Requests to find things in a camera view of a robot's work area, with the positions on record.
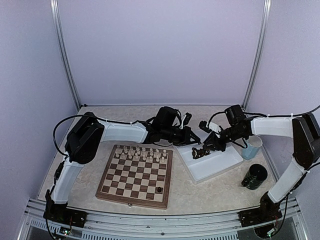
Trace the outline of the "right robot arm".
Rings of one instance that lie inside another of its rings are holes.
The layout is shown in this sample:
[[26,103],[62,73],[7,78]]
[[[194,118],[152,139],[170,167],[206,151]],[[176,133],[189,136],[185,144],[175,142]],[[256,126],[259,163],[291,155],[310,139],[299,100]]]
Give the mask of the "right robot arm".
[[266,222],[279,216],[280,204],[299,187],[320,158],[320,126],[314,112],[319,107],[289,114],[248,112],[240,105],[214,113],[199,128],[208,133],[204,149],[223,152],[228,143],[262,137],[270,161],[279,174],[276,183],[261,198],[255,217]]

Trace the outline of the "white plastic tray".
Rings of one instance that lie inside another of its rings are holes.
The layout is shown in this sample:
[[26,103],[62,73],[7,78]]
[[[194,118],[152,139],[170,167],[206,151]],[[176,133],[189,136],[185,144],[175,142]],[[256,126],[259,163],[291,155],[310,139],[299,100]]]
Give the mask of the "white plastic tray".
[[200,147],[198,144],[174,147],[186,172],[195,185],[232,170],[244,161],[230,143],[226,145],[224,152],[211,151],[209,155],[194,159],[192,148],[199,149]]

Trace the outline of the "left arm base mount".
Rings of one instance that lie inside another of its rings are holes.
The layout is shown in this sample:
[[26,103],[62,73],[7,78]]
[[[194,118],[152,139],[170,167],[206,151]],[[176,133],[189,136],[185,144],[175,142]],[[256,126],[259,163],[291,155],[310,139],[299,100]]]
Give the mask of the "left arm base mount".
[[52,222],[71,227],[83,228],[86,223],[87,213],[85,211],[70,208],[58,208],[51,211],[46,210],[43,214],[43,217]]

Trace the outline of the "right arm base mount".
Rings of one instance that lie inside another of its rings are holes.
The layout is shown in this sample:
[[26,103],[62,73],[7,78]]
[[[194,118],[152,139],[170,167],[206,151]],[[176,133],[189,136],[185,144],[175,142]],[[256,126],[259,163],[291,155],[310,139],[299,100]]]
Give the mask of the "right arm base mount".
[[280,210],[262,212],[259,208],[253,208],[240,211],[238,216],[241,226],[244,228],[274,221],[276,218],[280,219],[283,214]]

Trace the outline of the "wooden chess board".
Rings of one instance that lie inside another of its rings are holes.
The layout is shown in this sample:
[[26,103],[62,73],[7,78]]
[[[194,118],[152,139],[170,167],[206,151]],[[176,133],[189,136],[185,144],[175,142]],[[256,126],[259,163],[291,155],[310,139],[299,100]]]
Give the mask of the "wooden chess board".
[[173,151],[143,146],[113,146],[95,196],[104,201],[167,209]]

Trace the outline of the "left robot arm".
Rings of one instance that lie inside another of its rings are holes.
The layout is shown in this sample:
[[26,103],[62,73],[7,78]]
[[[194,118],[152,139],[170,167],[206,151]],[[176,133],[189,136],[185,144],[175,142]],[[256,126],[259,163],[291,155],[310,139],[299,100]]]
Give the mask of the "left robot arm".
[[53,187],[45,194],[46,212],[63,223],[70,218],[67,208],[71,189],[82,168],[96,156],[99,144],[106,141],[125,141],[155,144],[166,140],[174,146],[200,144],[201,139],[188,123],[192,115],[181,115],[169,106],[161,107],[148,120],[122,122],[97,117],[93,112],[77,115],[79,119],[69,131],[60,154],[64,160],[54,174]]

